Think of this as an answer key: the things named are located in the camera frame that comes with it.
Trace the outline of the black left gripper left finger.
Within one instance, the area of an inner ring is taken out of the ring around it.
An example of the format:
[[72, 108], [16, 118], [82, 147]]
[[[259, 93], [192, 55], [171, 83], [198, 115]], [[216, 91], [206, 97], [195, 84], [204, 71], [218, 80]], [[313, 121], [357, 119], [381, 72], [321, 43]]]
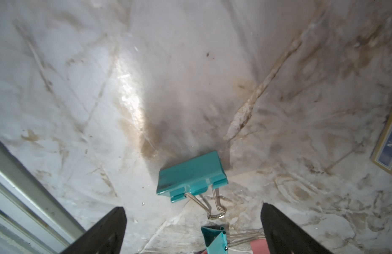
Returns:
[[118, 254], [126, 231], [123, 207], [115, 207], [101, 220], [67, 247], [64, 254]]

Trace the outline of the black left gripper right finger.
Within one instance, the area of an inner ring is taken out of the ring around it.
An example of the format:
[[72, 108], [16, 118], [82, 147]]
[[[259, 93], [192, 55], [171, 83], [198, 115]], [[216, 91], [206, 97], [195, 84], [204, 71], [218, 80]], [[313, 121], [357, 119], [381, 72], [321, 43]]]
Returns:
[[263, 204], [260, 220], [271, 254], [331, 254], [272, 204]]

